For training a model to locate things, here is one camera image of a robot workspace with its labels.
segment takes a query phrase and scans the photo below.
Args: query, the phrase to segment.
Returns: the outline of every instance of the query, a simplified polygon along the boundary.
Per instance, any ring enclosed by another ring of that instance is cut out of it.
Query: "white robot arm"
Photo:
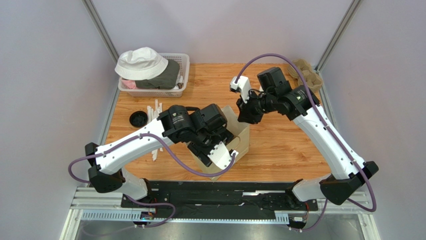
[[[331,174],[323,177],[296,181],[291,189],[296,198],[295,202],[327,198],[332,203],[341,205],[364,184],[361,174],[326,127],[332,129],[356,162],[363,167],[368,178],[378,171],[378,167],[373,161],[365,162],[351,149],[328,120],[319,100],[311,91],[306,92],[304,86],[292,89],[279,67],[265,70],[257,77],[264,90],[257,91],[259,94],[256,94],[255,90],[251,88],[247,77],[241,76],[238,81],[236,81],[237,77],[234,77],[230,83],[230,90],[240,93],[240,99],[236,103],[240,111],[238,121],[257,124],[266,113],[278,112],[286,115],[308,135],[331,169]],[[327,125],[324,125],[314,112],[307,94],[314,99],[317,109]]]
[[[144,198],[148,194],[145,180],[126,171],[124,166],[153,150],[179,142],[189,143],[188,148],[204,164],[215,164],[223,171],[229,169],[233,163],[231,155],[235,159],[238,153],[230,153],[226,147],[232,140],[226,123],[225,115],[215,104],[203,109],[174,105],[145,127],[113,143],[86,145],[87,156],[98,156],[89,159],[90,183],[99,193],[119,192],[135,200]]]

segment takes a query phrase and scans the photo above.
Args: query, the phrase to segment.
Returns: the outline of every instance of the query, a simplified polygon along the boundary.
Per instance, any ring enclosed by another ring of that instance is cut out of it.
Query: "gray wall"
[[[351,0],[93,2],[119,54],[151,47],[192,63],[246,63],[272,52],[315,65]]]
[[[426,236],[425,12],[421,0],[363,1],[322,73],[340,132],[380,168],[384,240]]]
[[[80,0],[2,1],[0,63],[0,238],[58,239],[79,185],[67,166],[99,141],[115,64]]]

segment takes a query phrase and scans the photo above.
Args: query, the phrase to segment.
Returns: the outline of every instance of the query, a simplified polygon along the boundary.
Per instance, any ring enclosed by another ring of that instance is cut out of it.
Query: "cardboard box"
[[[238,155],[235,159],[235,162],[238,162],[238,160],[240,160],[249,151],[250,125],[245,122],[238,122],[237,115],[229,105],[223,107],[222,112],[228,121],[226,129],[228,129],[228,131],[230,131],[235,136],[234,139],[228,145],[226,145],[226,148],[228,150],[234,149],[238,152]],[[214,163],[207,167],[192,152],[191,154],[203,173],[214,174],[221,171],[221,169]],[[212,181],[216,181],[220,177],[221,176],[215,176],[210,177],[210,179]]]

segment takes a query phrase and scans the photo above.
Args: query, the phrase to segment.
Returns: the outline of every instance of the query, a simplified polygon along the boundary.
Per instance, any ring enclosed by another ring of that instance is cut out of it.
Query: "black motor joint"
[[[246,102],[241,97],[237,100],[239,122],[258,124],[263,114],[271,112],[286,115],[292,121],[300,115],[306,115],[306,111],[312,107],[304,86],[292,89],[279,67],[267,69],[259,73],[257,78],[263,92],[256,94],[251,90]],[[309,94],[315,104],[320,103],[312,91]]]
[[[164,127],[163,136],[175,144],[189,143],[188,149],[207,167],[212,163],[208,155],[214,146],[234,138],[227,130],[227,118],[216,104],[203,109],[173,105],[160,113],[159,119]]]

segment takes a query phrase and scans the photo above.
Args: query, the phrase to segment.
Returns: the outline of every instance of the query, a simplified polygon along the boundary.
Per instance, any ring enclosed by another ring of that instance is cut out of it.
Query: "wooden table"
[[[244,76],[249,77],[252,87],[259,88],[256,75],[274,66],[280,67],[295,87],[296,82],[287,74],[285,64],[252,64]],[[228,63],[191,64],[188,85],[182,97],[159,97],[158,102],[163,103],[164,110],[176,104],[199,108],[211,103],[221,108],[230,105],[238,115],[236,101],[239,94],[230,92],[229,84],[242,67],[243,64]],[[137,128],[130,125],[129,117],[133,112],[146,111],[147,106],[155,106],[154,97],[132,97],[121,92],[106,142],[114,142],[136,131]],[[185,164],[200,171],[183,143],[174,144],[171,149]],[[125,168],[137,177],[149,180],[209,181],[208,178],[183,169],[166,151],[159,151],[156,161],[152,160],[151,154],[147,154],[127,164]],[[286,116],[269,113],[263,116],[261,123],[250,126],[248,153],[218,181],[293,182],[301,178],[317,178],[329,172],[330,168],[323,156],[302,130]]]

